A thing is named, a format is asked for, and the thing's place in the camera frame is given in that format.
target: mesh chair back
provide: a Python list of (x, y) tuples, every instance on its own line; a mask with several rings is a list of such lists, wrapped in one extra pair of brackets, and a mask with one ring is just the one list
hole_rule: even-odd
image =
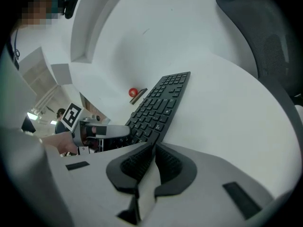
[(258, 76), (274, 76), (289, 96), (302, 93), (303, 51), (274, 0), (216, 0), (247, 40)]

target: white desk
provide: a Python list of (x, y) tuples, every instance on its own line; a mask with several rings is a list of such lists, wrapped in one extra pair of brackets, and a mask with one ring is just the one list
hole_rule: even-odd
[[(299, 145), (267, 89), (240, 67), (208, 52), (178, 55), (162, 76), (184, 71), (191, 76), (163, 142), (222, 157), (274, 197), (292, 189), (301, 174)], [(121, 112), (116, 123), (124, 124), (142, 100)]]
[[(254, 64), (245, 39), (215, 0), (120, 0), (93, 58), (103, 79), (90, 73), (85, 83), (98, 82), (94, 95), (107, 98), (118, 119), (111, 123), (125, 124), (142, 101), (130, 105), (129, 88), (150, 90), (164, 75), (191, 71), (164, 142), (220, 156), (277, 197), (301, 173), (294, 130), (274, 97), (230, 61), (243, 68)], [(101, 94), (100, 81), (117, 96)]]

